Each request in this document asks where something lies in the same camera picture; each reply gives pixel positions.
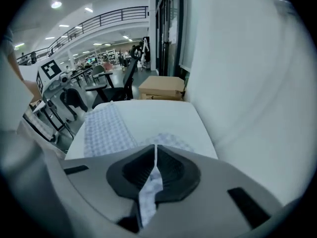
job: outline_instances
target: blue checkered fabric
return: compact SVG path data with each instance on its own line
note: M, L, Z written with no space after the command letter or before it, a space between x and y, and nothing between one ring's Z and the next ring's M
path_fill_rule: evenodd
M195 152L194 149L183 140L178 138L177 136L170 134L170 133L159 133L154 137L149 137L143 142L138 143L138 145L164 145L164 146L171 146L175 148L179 148L182 150Z
M86 114L84 140L85 157L116 153L137 146L114 103Z

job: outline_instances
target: black office chair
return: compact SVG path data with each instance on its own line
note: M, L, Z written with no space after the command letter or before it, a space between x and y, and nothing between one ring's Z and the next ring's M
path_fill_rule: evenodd
M110 102L110 101L124 101L133 99L132 94L132 81L133 73L138 64L138 58L133 58L127 69L127 72L123 78L124 87L107 88L107 84L98 84L96 86L86 87L86 92L97 91L98 95L95 98L92 108L94 109L97 105Z

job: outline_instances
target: floor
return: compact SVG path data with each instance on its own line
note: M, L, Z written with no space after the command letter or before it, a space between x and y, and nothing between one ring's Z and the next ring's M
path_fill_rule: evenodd
M113 85L115 87L123 87L123 77L125 73L120 69L119 67L113 70L113 75L111 75L111 80L113 82ZM148 71L148 70L143 70L141 71L140 69L136 71L133 75L133 83L132 83L132 92L133 92L133 98L138 99L139 98L139 86L149 77L149 76L157 76L156 71ZM100 83L105 82L105 77L100 78ZM92 86L95 85L92 79L88 81L88 84L86 84L85 79L82 77L80 79L80 85L82 88L86 86ZM95 100L96 97L96 92L85 92L86 97L87 97L87 104L88 104L88 111L92 110L92 104ZM71 131L76 135L78 130L80 129L81 125L83 124L85 120L85 112L81 110L80 108L75 108L75 112L78 115L78 118L76 121L70 122L69 126ZM43 115L40 114L39 118L45 122L46 124L50 125L50 122L47 120L47 118ZM62 129L59 132L59 137L58 137L58 142L57 142L57 147L62 150L63 152L67 153L70 145L72 143L72 137L69 134L69 132L66 129Z

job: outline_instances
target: table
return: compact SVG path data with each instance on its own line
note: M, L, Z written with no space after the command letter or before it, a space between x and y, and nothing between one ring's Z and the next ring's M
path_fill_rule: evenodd
M102 103L95 109L102 109ZM166 100L133 100L115 102L118 110L137 142L171 133L189 144L196 153L218 159L211 139L194 106L188 102ZM85 123L72 142L66 160L84 157Z
M81 72L79 72L79 73L76 73L75 75L72 75L72 76L70 77L70 79L76 78L77 83L78 83L79 87L81 88L80 83L79 83L78 76L80 76L80 75L84 74L84 77L85 77L86 83L88 84L85 73L86 73L87 71L89 71L89 70L92 70L92 69L93 69L93 68L91 67L91 68L85 69L85 70L83 70L83 71L81 71Z

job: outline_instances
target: column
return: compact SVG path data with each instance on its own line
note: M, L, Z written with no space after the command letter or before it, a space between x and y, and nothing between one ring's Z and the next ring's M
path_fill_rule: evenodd
M157 62L157 43L156 43L156 0L149 0L149 37L150 37L150 44L151 44L151 70L156 70L156 62Z
M94 46L94 49L95 49L95 56L97 57L97 62L98 62L98 64L103 64L102 62L99 61L98 52L97 52L96 46Z
M73 54L71 53L70 50L67 50L67 53L68 53L68 58L69 58L69 60L70 60L70 67L71 67L72 69L75 69L74 56L73 56Z

